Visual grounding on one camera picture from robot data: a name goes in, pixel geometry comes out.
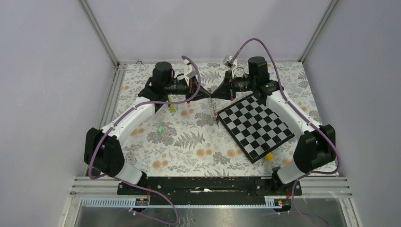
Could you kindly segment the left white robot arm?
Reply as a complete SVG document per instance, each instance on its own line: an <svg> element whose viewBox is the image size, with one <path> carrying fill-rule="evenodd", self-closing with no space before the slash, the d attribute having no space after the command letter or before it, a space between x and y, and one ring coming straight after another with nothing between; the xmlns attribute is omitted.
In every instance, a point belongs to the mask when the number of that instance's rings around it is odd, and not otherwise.
<svg viewBox="0 0 401 227"><path fill-rule="evenodd" d="M178 105L200 99L201 74L198 66L183 57L182 78L175 75L171 63L155 64L152 75L146 81L134 103L115 120L101 129L91 128L86 134L84 162L88 164L88 175L95 179L92 170L101 176L114 177L129 184L135 194L142 194L147 187L143 171L127 163L122 144L146 119L164 105Z"/></svg>

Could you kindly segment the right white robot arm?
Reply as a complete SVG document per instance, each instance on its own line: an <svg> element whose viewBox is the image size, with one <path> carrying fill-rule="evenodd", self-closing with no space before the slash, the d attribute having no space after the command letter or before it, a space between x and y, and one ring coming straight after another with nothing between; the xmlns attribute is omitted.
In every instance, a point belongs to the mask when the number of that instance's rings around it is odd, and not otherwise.
<svg viewBox="0 0 401 227"><path fill-rule="evenodd" d="M319 125L287 97L280 79L270 79L268 64L264 57L255 56L248 60L249 73L235 77L235 58L229 56L224 64L231 69L225 80L211 95L212 98L233 100L237 92L252 91L253 96L265 101L266 106L288 126L297 139L293 160L277 170L271 182L274 193L283 195L290 183L299 180L334 160L340 162L335 146L335 130L331 125Z"/></svg>

